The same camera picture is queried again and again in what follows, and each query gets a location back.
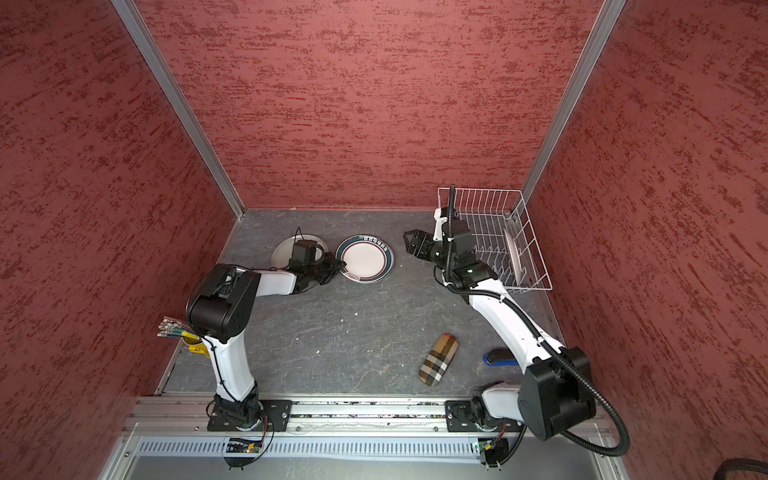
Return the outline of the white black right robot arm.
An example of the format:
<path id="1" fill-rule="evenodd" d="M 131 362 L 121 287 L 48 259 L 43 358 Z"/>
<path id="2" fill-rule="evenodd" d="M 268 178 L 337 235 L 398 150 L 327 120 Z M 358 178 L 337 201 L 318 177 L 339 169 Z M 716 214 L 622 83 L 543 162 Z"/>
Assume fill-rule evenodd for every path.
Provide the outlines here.
<path id="1" fill-rule="evenodd" d="M 595 416 L 594 394 L 562 365 L 567 362 L 588 378 L 588 358 L 578 348 L 564 348 L 513 300 L 499 275 L 476 253 L 465 221 L 446 220 L 439 236 L 410 230 L 403 239 L 409 254 L 435 266 L 441 286 L 485 318 L 523 374 L 517 387 L 499 383 L 482 391 L 482 419 L 514 420 L 546 440 Z"/>

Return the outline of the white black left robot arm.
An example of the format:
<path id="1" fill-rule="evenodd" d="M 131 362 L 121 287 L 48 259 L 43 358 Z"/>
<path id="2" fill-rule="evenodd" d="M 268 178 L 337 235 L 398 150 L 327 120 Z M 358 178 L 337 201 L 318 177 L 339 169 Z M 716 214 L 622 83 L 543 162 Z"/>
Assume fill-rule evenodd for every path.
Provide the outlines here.
<path id="1" fill-rule="evenodd" d="M 298 295 L 334 279 L 346 263 L 317 251 L 314 240 L 299 240 L 285 267 L 251 269 L 216 265 L 187 301 L 185 319 L 206 347 L 215 380 L 211 418 L 249 431 L 266 423 L 244 345 L 255 300 Z"/>

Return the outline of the white brown-rimmed plate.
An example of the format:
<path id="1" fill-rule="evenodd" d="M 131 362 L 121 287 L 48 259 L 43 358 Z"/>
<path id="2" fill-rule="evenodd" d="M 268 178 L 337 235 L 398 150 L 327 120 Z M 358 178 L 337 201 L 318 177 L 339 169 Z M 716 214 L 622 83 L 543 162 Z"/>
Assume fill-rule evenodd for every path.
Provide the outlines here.
<path id="1" fill-rule="evenodd" d="M 293 244 L 299 240 L 310 240 L 310 241 L 315 241 L 317 243 L 316 251 L 315 251 L 316 261 L 320 260 L 323 257 L 323 255 L 328 251 L 328 245 L 322 238 L 312 234 L 296 234 L 288 239 L 283 240 L 275 248 L 271 256 L 270 266 L 278 269 L 286 268 L 292 257 Z"/>

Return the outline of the green-rimmed white plate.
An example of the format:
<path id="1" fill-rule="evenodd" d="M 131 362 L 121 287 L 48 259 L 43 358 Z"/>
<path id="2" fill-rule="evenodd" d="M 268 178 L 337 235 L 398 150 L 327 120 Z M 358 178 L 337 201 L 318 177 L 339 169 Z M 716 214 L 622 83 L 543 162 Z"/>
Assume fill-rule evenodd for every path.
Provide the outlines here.
<path id="1" fill-rule="evenodd" d="M 375 283 L 384 279 L 394 268 L 393 249 L 382 239 L 358 234 L 348 237 L 338 246 L 336 259 L 344 263 L 341 273 L 356 283 Z"/>

